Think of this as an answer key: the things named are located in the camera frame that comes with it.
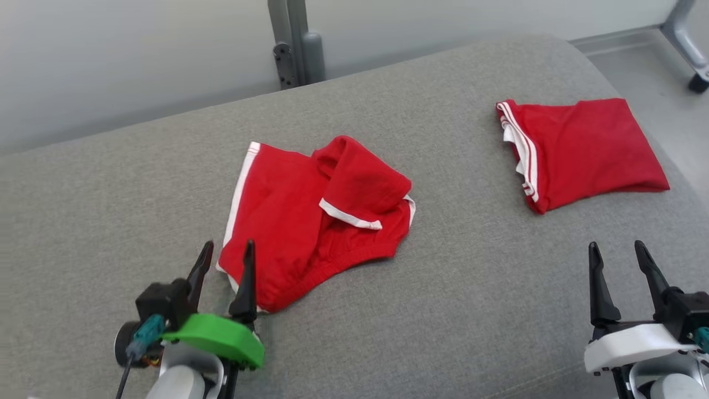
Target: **teal connector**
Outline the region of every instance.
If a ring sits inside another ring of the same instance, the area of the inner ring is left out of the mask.
[[[699,327],[697,331],[694,332],[694,342],[704,352],[709,353],[709,328]]]
[[[165,332],[165,319],[161,315],[152,315],[145,320],[145,323],[133,335],[133,340],[125,349],[125,354],[129,359],[140,359],[147,348],[160,339]]]

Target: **white wall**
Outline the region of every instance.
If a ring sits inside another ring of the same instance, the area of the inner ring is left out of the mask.
[[[0,152],[279,90],[266,1],[1,0]]]
[[[512,32],[566,40],[663,22],[676,0],[306,0],[327,78]]]

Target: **folded red shorts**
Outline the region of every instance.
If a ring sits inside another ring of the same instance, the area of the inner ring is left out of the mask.
[[[655,154],[624,99],[571,106],[497,103],[518,160],[527,203],[544,214],[605,192],[669,190]]]
[[[306,155],[251,143],[217,268],[234,291],[256,244],[256,302],[277,312],[333,275],[391,258],[408,234],[411,181],[353,138]]]

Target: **gray floor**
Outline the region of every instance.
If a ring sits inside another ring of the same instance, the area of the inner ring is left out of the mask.
[[[693,10],[690,31],[709,55],[709,2]],[[709,209],[709,92],[686,89],[694,71],[659,31],[624,38],[606,50],[582,51],[627,99],[645,133],[660,142]]]

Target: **gray fabric surface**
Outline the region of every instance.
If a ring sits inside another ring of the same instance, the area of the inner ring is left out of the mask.
[[[608,397],[610,379],[582,367],[589,241],[623,316],[644,318],[633,240],[672,284],[706,290],[709,216],[657,147],[671,191],[534,214],[494,104],[615,96],[568,43],[517,38],[4,157],[3,387],[112,398],[113,338],[133,299],[221,242],[249,142],[310,153],[347,134],[413,181],[411,233],[394,260],[263,317],[266,366],[239,377],[237,397]],[[210,273],[201,311],[231,298]],[[134,371],[125,397],[154,378]]]

